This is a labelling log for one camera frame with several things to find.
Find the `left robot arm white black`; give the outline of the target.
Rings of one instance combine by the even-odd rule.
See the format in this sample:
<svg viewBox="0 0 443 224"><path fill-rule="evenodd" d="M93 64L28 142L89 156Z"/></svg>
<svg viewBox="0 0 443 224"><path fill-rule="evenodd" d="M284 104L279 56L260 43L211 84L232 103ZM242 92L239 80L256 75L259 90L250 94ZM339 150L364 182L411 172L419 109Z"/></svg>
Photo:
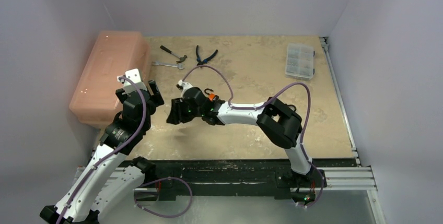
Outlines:
<svg viewBox="0 0 443 224"><path fill-rule="evenodd" d="M154 184L155 165L143 157L133 159L120 177L107 183L150 129L157 107L164 104L154 80L145 85L130 76L119 79L124 87L116 95L123 110L105 128L100 144L72 188L55 205L41 210L40 217L46 223L99 223L137 186Z"/></svg>

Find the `orange black Opel padlock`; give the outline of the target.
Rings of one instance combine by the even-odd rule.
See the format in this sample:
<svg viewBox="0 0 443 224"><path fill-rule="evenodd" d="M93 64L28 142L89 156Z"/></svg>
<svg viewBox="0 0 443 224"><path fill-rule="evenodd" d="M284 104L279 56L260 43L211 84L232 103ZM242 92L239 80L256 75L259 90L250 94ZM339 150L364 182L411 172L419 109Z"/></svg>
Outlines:
<svg viewBox="0 0 443 224"><path fill-rule="evenodd" d="M213 89L206 88L204 89L204 93L208 96L210 101L213 101L216 98Z"/></svg>

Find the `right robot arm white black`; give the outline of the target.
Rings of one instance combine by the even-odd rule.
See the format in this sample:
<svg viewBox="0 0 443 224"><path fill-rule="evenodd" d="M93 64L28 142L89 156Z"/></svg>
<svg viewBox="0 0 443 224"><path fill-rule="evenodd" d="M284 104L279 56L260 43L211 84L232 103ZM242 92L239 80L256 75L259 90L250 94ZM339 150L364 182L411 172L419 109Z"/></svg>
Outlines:
<svg viewBox="0 0 443 224"><path fill-rule="evenodd" d="M209 125L243 124L261 129L288 156L294 181L301 186L314 178L315 168L304 147L306 123L291 105L278 98L256 104L231 104L198 87L183 90L171 100L168 124L187 123L199 117Z"/></svg>

